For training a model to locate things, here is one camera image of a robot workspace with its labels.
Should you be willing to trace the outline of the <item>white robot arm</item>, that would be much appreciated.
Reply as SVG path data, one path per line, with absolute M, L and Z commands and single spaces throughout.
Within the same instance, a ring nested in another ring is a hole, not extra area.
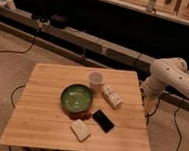
M 157 97 L 172 86 L 189 99 L 189 74 L 183 58 L 159 58 L 150 64 L 150 75 L 140 85 L 145 97 Z

